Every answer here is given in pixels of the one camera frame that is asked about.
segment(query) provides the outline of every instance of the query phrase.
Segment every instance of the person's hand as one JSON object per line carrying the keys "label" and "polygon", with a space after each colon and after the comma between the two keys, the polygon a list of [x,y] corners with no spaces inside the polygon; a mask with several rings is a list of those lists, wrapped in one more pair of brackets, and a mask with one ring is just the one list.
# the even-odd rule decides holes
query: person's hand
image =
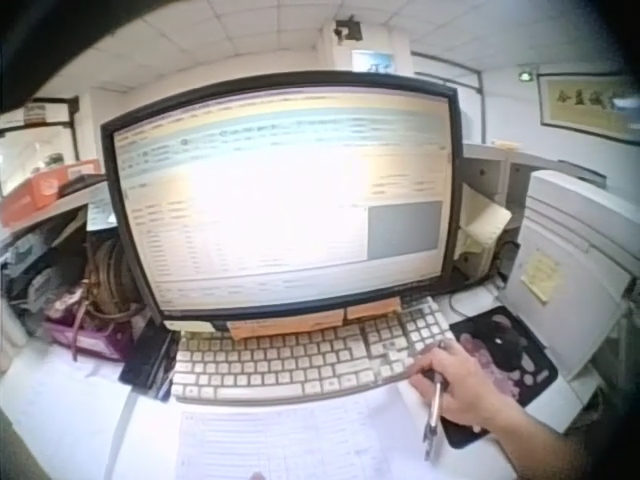
{"label": "person's hand", "polygon": [[492,422],[505,409],[519,408],[515,400],[495,388],[477,360],[456,341],[445,342],[444,348],[432,348],[409,367],[409,383],[428,402],[435,395],[435,385],[420,372],[430,369],[449,381],[441,413],[452,422],[491,430]]}

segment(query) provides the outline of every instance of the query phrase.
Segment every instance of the pen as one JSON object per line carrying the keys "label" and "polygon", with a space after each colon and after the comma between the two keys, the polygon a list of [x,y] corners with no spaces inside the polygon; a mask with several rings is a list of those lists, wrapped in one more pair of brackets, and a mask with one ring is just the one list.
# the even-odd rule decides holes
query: pen
{"label": "pen", "polygon": [[[437,348],[443,348],[444,342],[441,340],[438,342]],[[426,462],[430,461],[431,453],[433,452],[433,445],[435,438],[438,435],[438,421],[440,419],[440,404],[442,403],[442,393],[447,388],[447,380],[438,372],[429,370],[422,373],[425,377],[429,378],[435,385],[436,391],[433,396],[433,403],[429,410],[429,418],[427,424],[424,427],[424,433],[422,434],[422,441],[425,443],[424,459]]]}

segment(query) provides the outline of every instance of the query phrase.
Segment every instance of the white printer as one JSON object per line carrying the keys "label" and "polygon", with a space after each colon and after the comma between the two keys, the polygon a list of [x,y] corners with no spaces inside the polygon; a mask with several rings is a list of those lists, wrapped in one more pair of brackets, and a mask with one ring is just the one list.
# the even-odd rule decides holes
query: white printer
{"label": "white printer", "polygon": [[630,308],[640,209],[565,174],[535,172],[518,242],[500,300],[571,380]]}

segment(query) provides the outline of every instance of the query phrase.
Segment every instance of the light fixture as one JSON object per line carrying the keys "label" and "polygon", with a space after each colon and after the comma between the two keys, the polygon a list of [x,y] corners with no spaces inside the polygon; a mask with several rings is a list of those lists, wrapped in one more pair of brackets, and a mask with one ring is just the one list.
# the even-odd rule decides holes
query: light fixture
{"label": "light fixture", "polygon": [[520,73],[518,74],[518,80],[524,83],[533,82],[533,78],[534,78],[534,75],[531,70],[521,70]]}

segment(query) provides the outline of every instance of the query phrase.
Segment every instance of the keyboard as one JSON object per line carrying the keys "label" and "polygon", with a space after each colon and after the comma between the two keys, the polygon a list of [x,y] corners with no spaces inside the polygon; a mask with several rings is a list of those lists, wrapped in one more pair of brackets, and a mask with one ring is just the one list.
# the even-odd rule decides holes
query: keyboard
{"label": "keyboard", "polygon": [[454,338],[432,298],[393,314],[308,333],[234,341],[183,332],[173,374],[179,401],[216,405],[299,403],[405,378],[426,345]]}

